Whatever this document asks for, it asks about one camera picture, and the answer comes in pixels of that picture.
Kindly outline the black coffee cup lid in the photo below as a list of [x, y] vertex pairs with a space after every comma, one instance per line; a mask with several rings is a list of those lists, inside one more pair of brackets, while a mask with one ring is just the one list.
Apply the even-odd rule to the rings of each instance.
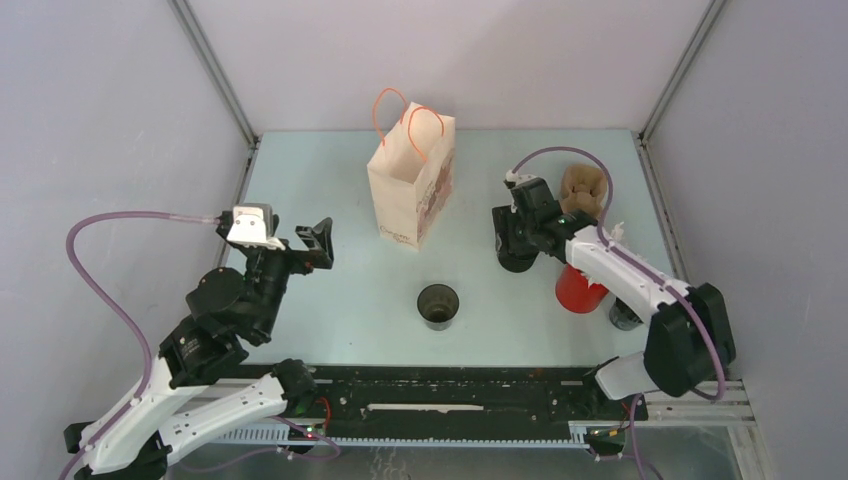
[[510, 227], [499, 229], [496, 234], [496, 258], [508, 272], [522, 273], [529, 270], [539, 250], [520, 238], [517, 231]]

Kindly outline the dark takeout coffee cup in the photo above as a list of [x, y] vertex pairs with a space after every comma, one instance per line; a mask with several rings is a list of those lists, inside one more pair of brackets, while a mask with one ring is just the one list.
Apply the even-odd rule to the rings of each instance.
[[416, 307], [426, 325], [434, 331], [450, 327], [460, 306], [459, 296], [445, 284], [431, 284], [419, 293]]

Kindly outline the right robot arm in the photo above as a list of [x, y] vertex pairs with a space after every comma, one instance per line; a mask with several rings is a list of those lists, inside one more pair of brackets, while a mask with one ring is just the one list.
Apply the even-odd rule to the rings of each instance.
[[588, 414], [606, 418], [637, 393], [681, 397], [710, 378], [724, 382], [736, 348], [715, 286], [669, 277], [614, 241], [587, 213], [564, 213], [539, 177], [509, 173], [504, 184], [512, 202], [492, 210], [500, 265], [525, 272], [544, 253], [605, 287], [648, 328], [643, 351], [597, 367], [595, 382], [581, 392]]

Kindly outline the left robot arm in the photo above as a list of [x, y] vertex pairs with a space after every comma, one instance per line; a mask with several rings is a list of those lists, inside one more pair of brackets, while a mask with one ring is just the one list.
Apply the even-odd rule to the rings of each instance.
[[157, 349], [137, 336], [141, 378], [103, 417], [64, 430], [70, 461], [63, 478], [159, 479], [231, 430], [314, 408], [316, 383], [295, 359], [274, 364], [236, 393], [196, 409], [187, 404], [239, 366], [249, 346], [270, 341], [292, 276], [332, 267], [332, 220], [298, 227], [299, 250], [276, 236], [279, 219], [265, 205], [238, 205], [204, 223], [245, 256], [244, 269], [207, 272], [186, 297], [188, 315]]

